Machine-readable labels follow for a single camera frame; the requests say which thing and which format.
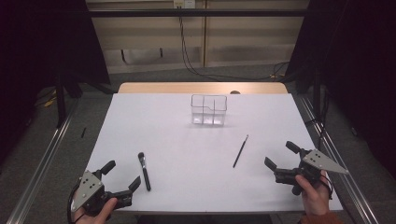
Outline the clear plastic organizer box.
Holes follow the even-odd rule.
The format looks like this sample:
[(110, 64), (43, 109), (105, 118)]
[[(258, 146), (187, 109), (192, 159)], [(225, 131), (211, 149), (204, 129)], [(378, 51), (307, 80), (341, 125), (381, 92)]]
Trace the clear plastic organizer box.
[(191, 97), (191, 122), (202, 125), (223, 125), (227, 113), (226, 95), (194, 94)]

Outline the white wall socket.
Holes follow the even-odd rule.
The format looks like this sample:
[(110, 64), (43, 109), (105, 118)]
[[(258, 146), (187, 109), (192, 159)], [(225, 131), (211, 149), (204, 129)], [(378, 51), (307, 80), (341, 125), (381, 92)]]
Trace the white wall socket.
[(174, 8), (195, 8), (195, 0), (173, 0)]

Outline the black metal stand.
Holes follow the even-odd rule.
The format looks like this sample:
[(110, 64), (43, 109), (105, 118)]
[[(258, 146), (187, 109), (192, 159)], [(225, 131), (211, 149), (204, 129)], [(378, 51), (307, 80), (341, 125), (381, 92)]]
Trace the black metal stand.
[(64, 85), (62, 81), (62, 74), (59, 73), (56, 77), (56, 100), (58, 108), (58, 123), (57, 127), (60, 128), (66, 118), (66, 109), (64, 101)]
[(313, 108), (315, 119), (321, 121), (320, 115), (320, 71), (315, 70), (315, 80), (313, 85)]

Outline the aluminium rail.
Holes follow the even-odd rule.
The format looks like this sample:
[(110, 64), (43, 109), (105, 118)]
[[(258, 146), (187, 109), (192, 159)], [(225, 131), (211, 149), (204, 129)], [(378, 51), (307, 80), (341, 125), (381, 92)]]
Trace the aluminium rail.
[(52, 161), (60, 147), (65, 134), (67, 133), (69, 124), (72, 117), (75, 114), (76, 108), (78, 107), (79, 99), (73, 100), (70, 108), (67, 110), (67, 115), (60, 127), (57, 128), (46, 148), (46, 151), (40, 160), (40, 163), (35, 169), (34, 174), (29, 179), (28, 185), (23, 191), (17, 204), (15, 205), (10, 217), (6, 224), (23, 224), (27, 217), (27, 214), (35, 200), (35, 197), (42, 185), (42, 182), (52, 164)]
[[(319, 120), (318, 115), (315, 114), (313, 103), (304, 95), (300, 97), (298, 103), (302, 105), (304, 115), (307, 115), (308, 117), (308, 127), (314, 130), (318, 137), (317, 147), (320, 148), (322, 152), (325, 152), (331, 159), (335, 160), (339, 165), (349, 170), (331, 136), (325, 129), (325, 125)], [(353, 204), (353, 209), (347, 209), (346, 201), (342, 199), (342, 205), (346, 208), (346, 211), (348, 212), (349, 217), (353, 220), (353, 223), (379, 224), (378, 219), (374, 214), (374, 210), (358, 186), (354, 175), (352, 173), (349, 173), (348, 175), (338, 174), (336, 177), (340, 179), (339, 183), (346, 190), (347, 196)]]

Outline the person's left hand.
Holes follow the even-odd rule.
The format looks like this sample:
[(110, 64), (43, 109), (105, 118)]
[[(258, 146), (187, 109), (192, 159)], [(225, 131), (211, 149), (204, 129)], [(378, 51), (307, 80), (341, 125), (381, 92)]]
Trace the person's left hand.
[(113, 209), (115, 208), (117, 201), (118, 200), (116, 198), (111, 198), (108, 200), (101, 212), (95, 217), (88, 216), (85, 209), (81, 207), (74, 214), (74, 222), (76, 224), (105, 224), (106, 219), (111, 215)]

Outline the person's right hand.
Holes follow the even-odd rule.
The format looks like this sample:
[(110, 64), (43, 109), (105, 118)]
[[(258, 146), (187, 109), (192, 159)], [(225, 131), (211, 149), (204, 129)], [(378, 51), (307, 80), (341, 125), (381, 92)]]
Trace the person's right hand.
[(303, 189), (302, 200), (305, 213), (308, 216), (324, 216), (330, 212), (329, 191), (327, 189), (326, 172), (321, 172), (320, 179), (324, 182), (312, 186), (302, 175), (295, 176), (295, 180)]

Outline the black horizontal frame bar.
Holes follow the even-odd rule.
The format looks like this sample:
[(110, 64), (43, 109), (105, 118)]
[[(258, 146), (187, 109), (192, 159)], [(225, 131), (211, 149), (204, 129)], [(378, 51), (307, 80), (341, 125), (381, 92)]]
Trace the black horizontal frame bar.
[(304, 17), (307, 9), (96, 9), (89, 15), (110, 17)]

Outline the black curtain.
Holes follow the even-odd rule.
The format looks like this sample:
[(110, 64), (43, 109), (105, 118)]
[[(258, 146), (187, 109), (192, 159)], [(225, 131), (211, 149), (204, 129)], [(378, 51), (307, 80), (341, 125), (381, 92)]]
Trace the black curtain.
[(0, 163), (43, 88), (110, 82), (88, 11), (86, 0), (0, 0)]
[(396, 0), (309, 0), (286, 77), (327, 87), (396, 178)]

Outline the thin black eyeliner brush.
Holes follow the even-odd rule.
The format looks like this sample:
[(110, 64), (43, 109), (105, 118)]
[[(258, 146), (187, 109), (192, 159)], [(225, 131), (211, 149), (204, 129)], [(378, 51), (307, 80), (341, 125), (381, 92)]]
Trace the thin black eyeliner brush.
[(234, 160), (234, 162), (233, 162), (233, 168), (235, 168), (236, 164), (238, 163), (239, 158), (240, 158), (240, 156), (241, 156), (241, 154), (242, 154), (242, 151), (243, 151), (243, 149), (244, 149), (244, 147), (245, 147), (245, 144), (246, 144), (248, 138), (249, 138), (249, 134), (246, 135), (245, 140), (243, 141), (241, 147), (239, 148), (239, 151), (238, 151), (238, 153), (237, 153), (237, 155), (236, 155), (236, 158), (235, 158), (235, 160)]

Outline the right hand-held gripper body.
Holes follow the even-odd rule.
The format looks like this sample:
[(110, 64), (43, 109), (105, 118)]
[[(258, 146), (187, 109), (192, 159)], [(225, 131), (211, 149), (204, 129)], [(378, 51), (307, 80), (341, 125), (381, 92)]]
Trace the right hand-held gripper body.
[(294, 149), (293, 152), (300, 156), (300, 163), (297, 168), (281, 169), (274, 165), (274, 175), (276, 183), (292, 185), (291, 192), (300, 195), (303, 188), (297, 183), (295, 176), (302, 175), (311, 185), (320, 182), (322, 171), (335, 172), (348, 175), (349, 171), (330, 159), (317, 149), (305, 150), (303, 148)]

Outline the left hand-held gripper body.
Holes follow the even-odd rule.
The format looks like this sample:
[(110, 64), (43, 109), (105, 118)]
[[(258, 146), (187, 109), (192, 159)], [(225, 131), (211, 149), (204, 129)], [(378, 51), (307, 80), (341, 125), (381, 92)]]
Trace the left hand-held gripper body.
[(105, 191), (102, 174), (100, 170), (93, 173), (84, 172), (78, 184), (77, 195), (71, 205), (72, 212), (83, 208), (88, 215), (97, 216), (106, 202), (112, 198), (117, 199), (115, 210), (132, 205), (133, 193), (129, 189), (116, 193)]

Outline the black makeup brush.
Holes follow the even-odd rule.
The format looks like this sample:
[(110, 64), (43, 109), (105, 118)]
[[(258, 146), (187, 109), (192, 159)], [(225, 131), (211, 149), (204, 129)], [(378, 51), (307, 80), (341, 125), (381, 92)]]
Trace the black makeup brush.
[(138, 159), (139, 159), (139, 162), (140, 162), (141, 167), (142, 167), (142, 171), (143, 171), (143, 175), (144, 175), (147, 191), (151, 191), (151, 185), (150, 185), (150, 182), (149, 182), (149, 173), (148, 173), (148, 170), (147, 170), (146, 158), (145, 158), (144, 152), (139, 152), (138, 153)]

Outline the white table sheet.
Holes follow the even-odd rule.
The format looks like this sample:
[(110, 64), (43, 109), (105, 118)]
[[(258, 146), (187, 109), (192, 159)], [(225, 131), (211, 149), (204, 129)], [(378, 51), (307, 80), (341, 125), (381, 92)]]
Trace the white table sheet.
[[(302, 200), (277, 184), (264, 164), (291, 169), (298, 155), (288, 141), (305, 149), (313, 142), (289, 94), (231, 94), (225, 123), (191, 122), (188, 94), (113, 96), (92, 155), (90, 171), (109, 161), (103, 178), (109, 191), (121, 191), (142, 178), (129, 211), (158, 214), (297, 212)], [(249, 138), (235, 168), (233, 162)], [(138, 153), (144, 152), (151, 191), (147, 191)]]

